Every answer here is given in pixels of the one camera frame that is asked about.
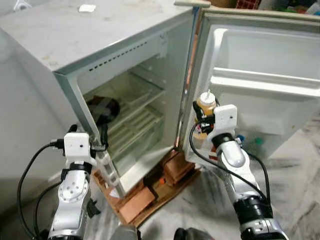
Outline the orange sauce squeeze bottle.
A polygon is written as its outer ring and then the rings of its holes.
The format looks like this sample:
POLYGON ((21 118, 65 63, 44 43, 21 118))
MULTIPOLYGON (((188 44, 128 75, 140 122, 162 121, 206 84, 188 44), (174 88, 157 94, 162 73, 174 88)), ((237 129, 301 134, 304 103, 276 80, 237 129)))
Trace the orange sauce squeeze bottle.
MULTIPOLYGON (((199 94, 198 98, 195 100, 199 107, 202 109, 202 114, 210 115, 214 114, 214 109, 217 107, 218 102, 215 94, 211 90, 206 90, 199 94)), ((206 134, 201 134, 199 123, 196 126, 195 138, 197 140, 204 141, 206 139, 206 134)))

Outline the grey mini fridge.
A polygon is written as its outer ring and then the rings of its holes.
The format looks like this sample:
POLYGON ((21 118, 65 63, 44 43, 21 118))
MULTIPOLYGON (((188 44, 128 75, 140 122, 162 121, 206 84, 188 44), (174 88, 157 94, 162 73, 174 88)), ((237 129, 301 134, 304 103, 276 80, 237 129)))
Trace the grey mini fridge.
POLYGON ((87 101, 109 98, 103 88, 135 73, 164 89, 144 108, 162 121, 118 155, 119 176, 138 162, 157 160, 178 146, 188 88, 197 10, 175 0, 50 0, 0 18, 0 30, 17 45, 19 62, 60 119, 99 140, 87 101), (93 13, 78 7, 96 5, 93 13))

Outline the white plastic rack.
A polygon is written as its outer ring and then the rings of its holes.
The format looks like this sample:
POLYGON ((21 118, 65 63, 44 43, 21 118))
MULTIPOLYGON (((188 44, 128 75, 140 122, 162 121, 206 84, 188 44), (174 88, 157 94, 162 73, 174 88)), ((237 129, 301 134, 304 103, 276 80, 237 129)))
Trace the white plastic rack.
POLYGON ((117 173, 115 163, 107 151, 98 151, 94 158, 103 179, 110 187, 122 191, 121 177, 117 173))

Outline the black round pan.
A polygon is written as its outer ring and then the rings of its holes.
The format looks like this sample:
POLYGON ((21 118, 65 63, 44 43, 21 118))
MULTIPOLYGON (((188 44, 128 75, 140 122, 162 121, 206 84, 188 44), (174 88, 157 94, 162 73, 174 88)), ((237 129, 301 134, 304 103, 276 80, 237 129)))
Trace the black round pan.
POLYGON ((86 104, 98 127, 113 122, 121 112, 121 104, 111 97, 95 95, 86 104))

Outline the green capped clear bottle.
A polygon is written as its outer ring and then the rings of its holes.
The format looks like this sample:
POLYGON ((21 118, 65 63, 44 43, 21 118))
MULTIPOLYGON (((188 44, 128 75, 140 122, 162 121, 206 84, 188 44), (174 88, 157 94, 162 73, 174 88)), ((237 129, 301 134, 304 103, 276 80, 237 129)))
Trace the green capped clear bottle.
POLYGON ((265 140, 262 137, 256 137, 253 140, 253 150, 261 151, 263 149, 263 144, 265 144, 265 140))

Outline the small black floor object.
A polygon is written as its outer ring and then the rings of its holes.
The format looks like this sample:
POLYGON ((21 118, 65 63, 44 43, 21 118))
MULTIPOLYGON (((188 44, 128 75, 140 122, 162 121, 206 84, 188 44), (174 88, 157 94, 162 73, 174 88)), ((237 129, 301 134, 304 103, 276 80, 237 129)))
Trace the small black floor object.
POLYGON ((102 212, 97 206, 98 201, 96 199, 89 198, 87 201, 86 212, 89 218, 93 218, 96 215, 100 215, 102 212))

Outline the robot left leg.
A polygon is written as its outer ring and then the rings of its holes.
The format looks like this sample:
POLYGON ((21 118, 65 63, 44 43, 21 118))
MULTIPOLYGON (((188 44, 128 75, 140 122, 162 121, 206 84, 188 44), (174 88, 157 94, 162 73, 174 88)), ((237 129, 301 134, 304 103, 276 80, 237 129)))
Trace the robot left leg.
POLYGON ((140 231, 132 225, 119 225, 109 240, 142 240, 140 231))

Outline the beige flat board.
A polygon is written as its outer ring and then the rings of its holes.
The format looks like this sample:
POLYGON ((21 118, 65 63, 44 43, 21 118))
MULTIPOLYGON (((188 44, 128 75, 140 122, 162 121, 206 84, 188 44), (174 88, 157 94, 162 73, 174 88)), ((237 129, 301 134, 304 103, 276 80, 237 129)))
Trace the beige flat board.
POLYGON ((192 7, 192 8, 208 8, 211 2, 208 0, 174 0, 174 6, 192 7))

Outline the red plastic crate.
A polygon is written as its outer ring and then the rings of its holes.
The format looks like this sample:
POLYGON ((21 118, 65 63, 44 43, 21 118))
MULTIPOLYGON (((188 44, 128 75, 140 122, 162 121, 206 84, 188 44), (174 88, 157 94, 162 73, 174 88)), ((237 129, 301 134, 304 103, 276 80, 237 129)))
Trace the red plastic crate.
POLYGON ((236 9, 257 10, 262 0, 237 0, 236 9))

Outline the small white pad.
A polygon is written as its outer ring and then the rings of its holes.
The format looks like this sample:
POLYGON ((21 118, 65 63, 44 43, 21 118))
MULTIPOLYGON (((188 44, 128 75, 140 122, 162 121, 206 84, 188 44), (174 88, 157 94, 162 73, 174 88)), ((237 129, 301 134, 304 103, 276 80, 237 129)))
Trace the small white pad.
POLYGON ((82 4, 78 7, 79 13, 93 13, 97 6, 94 4, 82 4))

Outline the white door shelf rail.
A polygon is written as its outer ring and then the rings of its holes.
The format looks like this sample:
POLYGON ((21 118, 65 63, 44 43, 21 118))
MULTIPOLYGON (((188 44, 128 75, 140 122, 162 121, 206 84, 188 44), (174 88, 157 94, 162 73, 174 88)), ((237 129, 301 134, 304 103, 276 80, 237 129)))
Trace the white door shelf rail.
POLYGON ((210 83, 236 89, 263 90, 303 98, 320 98, 320 80, 317 78, 215 67, 210 83))

